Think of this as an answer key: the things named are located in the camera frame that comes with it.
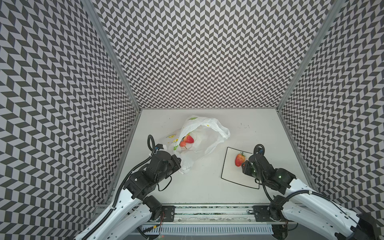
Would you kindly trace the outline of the red fake strawberry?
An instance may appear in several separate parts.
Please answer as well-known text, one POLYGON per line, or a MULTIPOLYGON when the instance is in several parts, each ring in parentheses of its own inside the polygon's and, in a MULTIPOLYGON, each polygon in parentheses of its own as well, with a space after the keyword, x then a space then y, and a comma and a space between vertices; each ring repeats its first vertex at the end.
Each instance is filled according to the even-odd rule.
POLYGON ((190 135, 186 135, 186 136, 183 138, 183 141, 184 141, 186 144, 193 144, 193 143, 194 143, 194 139, 193 139, 193 137, 191 137, 190 135))
POLYGON ((239 154, 237 154, 236 158, 235 158, 235 165, 236 167, 241 167, 242 164, 246 161, 246 156, 244 155, 243 152, 240 152, 239 154))

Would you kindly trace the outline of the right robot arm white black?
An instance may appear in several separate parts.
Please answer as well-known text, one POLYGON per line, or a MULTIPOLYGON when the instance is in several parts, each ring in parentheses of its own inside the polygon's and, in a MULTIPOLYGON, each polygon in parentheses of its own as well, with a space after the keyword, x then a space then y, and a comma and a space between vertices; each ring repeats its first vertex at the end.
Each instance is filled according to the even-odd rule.
POLYGON ((358 214, 343 208, 318 193, 291 172, 274 168, 263 151, 255 152, 241 165, 243 173, 260 183, 267 207, 253 207, 256 221, 267 218, 274 222, 295 222, 328 240, 378 240, 380 231, 371 214, 358 214), (278 192, 271 197, 267 189, 278 192))

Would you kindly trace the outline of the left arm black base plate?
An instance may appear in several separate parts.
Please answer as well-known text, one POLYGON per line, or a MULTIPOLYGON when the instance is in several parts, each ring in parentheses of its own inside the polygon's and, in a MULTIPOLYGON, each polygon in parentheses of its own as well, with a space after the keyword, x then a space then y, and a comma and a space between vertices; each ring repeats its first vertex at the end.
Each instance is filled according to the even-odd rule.
POLYGON ((173 222, 175 219, 176 206, 161 206, 154 210, 150 220, 152 222, 173 222))

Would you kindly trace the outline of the white plastic bag lemon print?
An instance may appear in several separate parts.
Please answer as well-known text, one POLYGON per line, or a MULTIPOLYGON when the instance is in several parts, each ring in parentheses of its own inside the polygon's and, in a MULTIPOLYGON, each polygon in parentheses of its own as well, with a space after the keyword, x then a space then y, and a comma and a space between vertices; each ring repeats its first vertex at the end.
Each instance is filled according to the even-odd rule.
POLYGON ((215 148, 228 140, 230 130, 224 127, 218 119, 200 116, 190 116, 181 129, 159 139, 165 150, 180 158, 181 174, 187 174, 195 162, 211 154, 215 148), (187 144, 187 149, 180 147, 180 142, 186 135, 194 139, 193 144, 187 144))

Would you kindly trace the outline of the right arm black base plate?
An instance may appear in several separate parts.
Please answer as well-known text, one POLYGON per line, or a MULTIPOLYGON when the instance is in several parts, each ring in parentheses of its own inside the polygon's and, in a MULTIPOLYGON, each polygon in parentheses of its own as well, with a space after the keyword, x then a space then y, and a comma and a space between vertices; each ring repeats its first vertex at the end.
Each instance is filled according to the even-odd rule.
POLYGON ((255 221, 258 223, 261 222, 273 222, 273 223, 292 223, 293 221, 289 221, 283 217, 283 215, 280 215, 279 220, 273 220, 271 217, 271 213, 268 206, 265 205, 255 205, 252 206, 251 210, 248 210, 248 213, 253 215, 255 218, 255 221))

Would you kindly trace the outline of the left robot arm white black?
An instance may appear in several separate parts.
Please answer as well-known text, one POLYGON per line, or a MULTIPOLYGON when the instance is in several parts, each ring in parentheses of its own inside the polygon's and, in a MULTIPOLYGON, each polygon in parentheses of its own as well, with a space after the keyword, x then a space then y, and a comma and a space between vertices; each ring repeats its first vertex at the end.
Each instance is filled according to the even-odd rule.
POLYGON ((165 212, 162 204, 151 195, 159 189, 162 180, 171 180, 172 174, 181 168, 181 159, 174 154, 174 143, 156 144, 152 135, 147 139, 150 155, 134 166, 119 185, 112 203, 76 240, 123 240, 134 231, 146 240, 157 239, 148 235, 142 225, 156 222, 149 230, 159 228, 165 212))

